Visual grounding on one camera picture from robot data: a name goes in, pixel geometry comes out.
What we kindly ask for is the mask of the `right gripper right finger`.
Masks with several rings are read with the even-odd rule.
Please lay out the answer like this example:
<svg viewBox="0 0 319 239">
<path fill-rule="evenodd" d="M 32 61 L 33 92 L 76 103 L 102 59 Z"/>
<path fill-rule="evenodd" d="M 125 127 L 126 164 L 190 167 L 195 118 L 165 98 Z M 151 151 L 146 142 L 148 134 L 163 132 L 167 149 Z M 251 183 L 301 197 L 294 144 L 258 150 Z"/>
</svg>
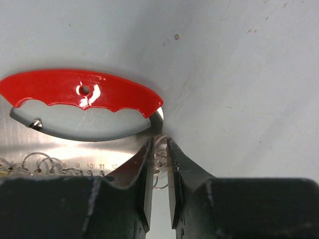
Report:
<svg viewBox="0 0 319 239">
<path fill-rule="evenodd" d="M 167 142 L 178 239 L 316 239 L 319 186 L 306 178 L 217 178 Z"/>
</svg>

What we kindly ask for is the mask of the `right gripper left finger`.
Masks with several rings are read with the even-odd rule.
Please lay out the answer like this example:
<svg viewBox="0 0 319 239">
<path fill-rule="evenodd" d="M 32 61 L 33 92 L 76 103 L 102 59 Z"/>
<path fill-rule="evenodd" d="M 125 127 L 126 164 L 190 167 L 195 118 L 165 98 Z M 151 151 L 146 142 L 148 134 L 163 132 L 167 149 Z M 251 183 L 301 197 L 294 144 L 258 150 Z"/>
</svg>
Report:
<svg viewBox="0 0 319 239">
<path fill-rule="evenodd" d="M 150 139 L 104 177 L 1 178 L 1 238 L 145 238 L 152 210 L 153 148 Z"/>
</svg>

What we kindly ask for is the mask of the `red handled metal key holder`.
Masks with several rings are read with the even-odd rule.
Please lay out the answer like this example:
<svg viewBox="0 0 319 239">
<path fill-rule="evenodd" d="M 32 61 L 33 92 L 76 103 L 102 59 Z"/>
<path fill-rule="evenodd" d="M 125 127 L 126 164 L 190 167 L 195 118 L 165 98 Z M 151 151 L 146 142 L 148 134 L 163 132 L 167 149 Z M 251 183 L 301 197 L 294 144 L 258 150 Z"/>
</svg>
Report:
<svg viewBox="0 0 319 239">
<path fill-rule="evenodd" d="M 165 172 L 163 100 L 127 79 L 45 69 L 0 82 L 0 168 L 7 176 L 106 176 L 155 139 Z"/>
</svg>

